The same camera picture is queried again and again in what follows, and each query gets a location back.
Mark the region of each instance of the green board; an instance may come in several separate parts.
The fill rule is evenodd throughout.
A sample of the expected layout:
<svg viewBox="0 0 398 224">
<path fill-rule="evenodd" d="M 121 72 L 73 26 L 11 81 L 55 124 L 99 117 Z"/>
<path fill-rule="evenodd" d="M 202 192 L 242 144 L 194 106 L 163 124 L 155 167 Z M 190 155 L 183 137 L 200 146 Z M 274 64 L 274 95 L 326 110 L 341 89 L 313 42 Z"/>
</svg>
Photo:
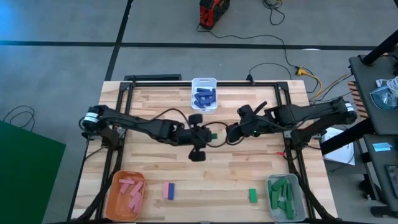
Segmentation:
<svg viewBox="0 0 398 224">
<path fill-rule="evenodd" d="M 0 122 L 3 223 L 42 223 L 65 145 Z"/>
</svg>

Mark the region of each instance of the wooden table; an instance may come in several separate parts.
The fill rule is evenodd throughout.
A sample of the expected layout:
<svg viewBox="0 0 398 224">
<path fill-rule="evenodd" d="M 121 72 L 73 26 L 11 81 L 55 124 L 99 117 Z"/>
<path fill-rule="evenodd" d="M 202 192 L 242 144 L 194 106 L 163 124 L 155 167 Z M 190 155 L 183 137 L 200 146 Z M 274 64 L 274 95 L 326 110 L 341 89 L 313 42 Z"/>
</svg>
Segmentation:
<svg viewBox="0 0 398 224">
<path fill-rule="evenodd" d="M 308 105 L 303 81 L 284 82 L 289 83 L 292 104 Z M 100 105 L 115 108 L 119 84 L 104 82 Z M 236 110 L 246 104 L 255 108 L 267 101 L 266 108 L 277 106 L 274 88 L 218 87 L 217 91 L 218 109 L 215 114 L 204 115 L 204 123 L 237 122 Z M 149 119 L 168 108 L 178 108 L 188 116 L 194 113 L 190 100 L 190 87 L 135 87 L 130 114 Z M 183 122 L 176 112 L 161 118 Z M 211 144 L 218 144 L 225 138 L 223 126 L 216 124 L 210 129 L 218 133 L 218 139 Z M 319 147 L 316 140 L 310 145 Z M 99 146 L 99 141 L 91 142 L 87 154 Z M 147 181 L 137 222 L 273 222 L 266 201 L 265 180 L 271 174 L 289 173 L 286 160 L 276 154 L 284 150 L 281 133 L 246 138 L 237 146 L 207 147 L 204 162 L 191 162 L 188 159 L 191 149 L 191 146 L 161 144 L 135 131 L 127 132 L 122 170 L 141 172 Z M 106 150 L 103 150 L 85 162 L 72 218 L 78 217 L 98 193 L 105 157 Z M 303 150 L 303 157 L 312 192 L 328 212 L 336 216 L 321 152 L 307 148 Z M 175 183 L 174 200 L 162 198 L 165 181 Z M 258 203 L 250 203 L 248 199 L 251 188 L 257 189 Z"/>
</svg>

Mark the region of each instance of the gray floor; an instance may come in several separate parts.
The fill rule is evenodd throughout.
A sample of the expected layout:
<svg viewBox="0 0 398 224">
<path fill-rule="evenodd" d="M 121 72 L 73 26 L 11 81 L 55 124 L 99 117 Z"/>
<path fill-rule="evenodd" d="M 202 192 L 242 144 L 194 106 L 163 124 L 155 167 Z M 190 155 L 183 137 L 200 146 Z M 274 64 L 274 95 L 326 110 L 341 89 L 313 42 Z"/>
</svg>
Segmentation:
<svg viewBox="0 0 398 224">
<path fill-rule="evenodd" d="M 248 2 L 246 6 L 242 6 L 243 1 Z M 114 42 L 126 3 L 127 0 L 0 0 L 0 41 Z M 235 0 L 214 31 L 220 35 L 274 34 L 287 44 L 377 45 L 397 29 L 394 21 L 398 19 L 398 8 L 393 0 L 286 0 L 281 10 L 286 13 L 286 20 L 274 27 L 269 24 L 269 11 L 260 0 Z M 217 40 L 195 32 L 197 19 L 198 1 L 135 0 L 123 41 L 280 44 L 272 39 Z M 85 148 L 77 121 L 89 106 L 98 102 L 112 50 L 0 45 L 0 118 L 17 105 L 32 106 L 36 109 L 34 132 L 67 144 L 45 223 L 67 217 Z M 350 57 L 367 52 L 287 53 L 291 63 L 308 67 L 328 85 L 349 71 Z M 112 80 L 122 80 L 125 75 L 160 73 L 180 73 L 184 80 L 243 80 L 249 69 L 261 62 L 286 65 L 283 50 L 121 48 Z M 290 71 L 293 79 L 299 79 Z M 252 74 L 258 80 L 289 77 L 285 70 L 273 65 L 257 67 Z M 303 79 L 309 90 L 315 86 L 313 80 Z M 342 83 L 325 99 L 347 92 L 347 85 Z M 340 173 L 329 178 L 340 218 L 395 222 L 370 215 L 369 206 L 375 202 L 361 198 L 355 186 L 360 175 Z"/>
</svg>

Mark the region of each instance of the black metal frame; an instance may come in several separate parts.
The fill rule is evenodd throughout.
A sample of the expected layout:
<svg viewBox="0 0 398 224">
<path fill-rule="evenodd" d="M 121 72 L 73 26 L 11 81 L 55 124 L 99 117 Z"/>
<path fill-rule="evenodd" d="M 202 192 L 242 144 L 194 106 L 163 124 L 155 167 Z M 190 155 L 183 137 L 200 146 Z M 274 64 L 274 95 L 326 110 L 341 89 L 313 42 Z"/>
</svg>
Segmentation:
<svg viewBox="0 0 398 224">
<path fill-rule="evenodd" d="M 116 110 L 120 111 L 122 98 L 123 98 L 124 92 L 126 90 L 128 91 L 128 94 L 127 94 L 126 109 L 125 109 L 124 113 L 129 114 L 131 103 L 132 103 L 132 93 L 133 93 L 134 87 L 159 87 L 159 86 L 190 87 L 191 83 L 190 82 L 136 82 L 136 79 L 133 77 L 132 82 L 120 83 L 118 100 L 116 102 Z M 280 95 L 281 90 L 284 92 L 286 103 L 288 105 L 292 104 L 287 82 L 254 82 L 253 80 L 250 80 L 250 81 L 241 81 L 241 82 L 219 82 L 219 83 L 217 83 L 217 86 L 247 86 L 247 87 L 269 86 L 269 87 L 274 87 L 275 97 L 276 97 L 278 106 L 282 105 L 282 98 Z M 287 140 L 284 135 L 283 135 L 283 138 L 284 138 L 285 147 L 286 147 Z M 123 157 L 124 141 L 125 141 L 125 136 L 121 138 L 121 148 L 119 149 L 119 152 L 118 152 L 118 160 L 120 160 L 120 164 L 121 164 L 121 158 Z M 108 150 L 108 153 L 106 155 L 105 165 L 104 165 L 104 172 L 103 172 L 103 179 L 102 179 L 101 187 L 104 185 L 105 180 L 109 177 L 112 155 L 113 155 L 113 151 Z M 300 168 L 299 169 L 300 176 L 303 179 L 303 181 L 305 182 L 305 184 L 308 185 L 307 172 L 305 170 L 304 159 L 303 159 L 303 155 L 302 155 L 301 151 L 297 151 L 297 159 L 298 159 L 298 165 Z M 75 205 L 76 195 L 77 195 L 78 187 L 80 184 L 81 173 L 83 172 L 83 166 L 84 166 L 84 161 L 81 165 L 79 179 L 78 179 L 78 182 L 76 183 L 75 193 L 74 193 L 74 197 L 72 199 L 72 203 L 70 206 L 67 220 L 71 220 L 71 217 L 72 217 L 72 211 L 73 211 L 73 207 Z M 315 218 L 315 212 L 314 212 L 313 206 L 308 198 L 306 198 L 306 204 L 307 204 L 307 208 L 308 208 L 309 218 Z M 104 200 L 102 199 L 102 201 L 100 202 L 99 207 L 96 211 L 96 214 L 95 214 L 96 219 L 103 218 L 103 216 L 102 216 L 103 207 L 104 207 Z"/>
</svg>

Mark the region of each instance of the white paper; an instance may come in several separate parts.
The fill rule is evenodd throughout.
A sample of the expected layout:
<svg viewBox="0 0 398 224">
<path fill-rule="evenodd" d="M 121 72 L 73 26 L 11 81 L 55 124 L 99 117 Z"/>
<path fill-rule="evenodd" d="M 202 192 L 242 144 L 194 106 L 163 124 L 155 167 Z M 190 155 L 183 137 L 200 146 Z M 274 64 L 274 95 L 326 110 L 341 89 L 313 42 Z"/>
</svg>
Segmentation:
<svg viewBox="0 0 398 224">
<path fill-rule="evenodd" d="M 343 132 L 342 130 L 336 128 L 328 128 L 326 130 L 328 132 L 324 136 L 322 136 L 322 142 Z M 346 164 L 351 160 L 351 158 L 353 158 L 353 154 L 354 154 L 354 143 L 349 143 L 346 146 L 343 146 L 333 152 L 324 155 L 323 158 L 330 161 L 341 162 Z M 355 166 L 355 157 L 348 164 Z"/>
</svg>

